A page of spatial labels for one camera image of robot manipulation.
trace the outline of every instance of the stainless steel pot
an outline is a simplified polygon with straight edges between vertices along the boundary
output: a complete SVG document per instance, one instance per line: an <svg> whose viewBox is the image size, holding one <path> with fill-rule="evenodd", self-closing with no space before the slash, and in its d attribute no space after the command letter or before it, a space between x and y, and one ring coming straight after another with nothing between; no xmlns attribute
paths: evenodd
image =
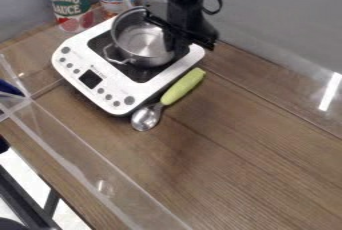
<svg viewBox="0 0 342 230"><path fill-rule="evenodd" d="M174 51L166 50L163 30L146 22L146 14L145 7L134 7L117 17L111 29L114 44L105 48L105 56L110 62L157 67L173 60ZM109 57L107 51L113 46L126 58L123 61Z"/></svg>

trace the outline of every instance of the wooden table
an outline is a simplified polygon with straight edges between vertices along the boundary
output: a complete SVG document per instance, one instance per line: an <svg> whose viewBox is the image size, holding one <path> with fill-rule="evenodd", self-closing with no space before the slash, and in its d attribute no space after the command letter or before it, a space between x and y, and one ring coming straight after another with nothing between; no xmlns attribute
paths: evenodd
<svg viewBox="0 0 342 230"><path fill-rule="evenodd" d="M47 32L7 53L47 57L66 38L51 32L47 39ZM49 46L38 53L42 43ZM35 98L194 229L341 229L340 90L329 111L317 109L329 72L309 78L224 43L201 67L205 82L146 133L99 110L65 81L35 90ZM59 78L50 67L42 76L50 83ZM0 133L90 225L126 229L11 120ZM97 167L78 153L85 166Z"/></svg>

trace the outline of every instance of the metal spoon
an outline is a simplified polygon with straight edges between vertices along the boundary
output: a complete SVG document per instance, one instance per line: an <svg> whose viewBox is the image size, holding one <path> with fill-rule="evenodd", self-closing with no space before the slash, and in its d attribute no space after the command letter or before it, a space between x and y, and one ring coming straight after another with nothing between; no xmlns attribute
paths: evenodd
<svg viewBox="0 0 342 230"><path fill-rule="evenodd" d="M135 130L147 131L157 126L165 106L173 105L185 97L197 87L205 76L206 72L202 69L193 69L167 90L159 103L143 107L134 113L131 123Z"/></svg>

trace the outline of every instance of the pot handle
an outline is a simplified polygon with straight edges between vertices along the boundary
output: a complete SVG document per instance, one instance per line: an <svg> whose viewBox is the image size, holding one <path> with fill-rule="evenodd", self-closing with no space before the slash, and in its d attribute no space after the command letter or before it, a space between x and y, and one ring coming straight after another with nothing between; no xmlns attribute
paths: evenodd
<svg viewBox="0 0 342 230"><path fill-rule="evenodd" d="M119 61L119 60L117 60L117 59L110 58L107 50L109 50L111 47L114 47L114 44L110 44L110 45L107 45L107 46L103 48L103 54L105 54L106 60L107 60L109 62L111 62L111 63L118 64L118 65L126 65L127 63L130 63L130 62L131 62L131 58L127 58L127 59L125 59L123 61Z"/></svg>

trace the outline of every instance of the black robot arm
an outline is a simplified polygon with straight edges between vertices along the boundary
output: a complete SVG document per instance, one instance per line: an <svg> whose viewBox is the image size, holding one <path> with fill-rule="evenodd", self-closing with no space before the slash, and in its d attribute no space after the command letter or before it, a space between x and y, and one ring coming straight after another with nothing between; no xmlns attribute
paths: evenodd
<svg viewBox="0 0 342 230"><path fill-rule="evenodd" d="M206 21L204 12L214 15L222 8L210 11L204 6L205 0L167 0L166 19L150 13L147 19L165 29L169 50L182 53L193 43L213 50L218 39L218 31Z"/></svg>

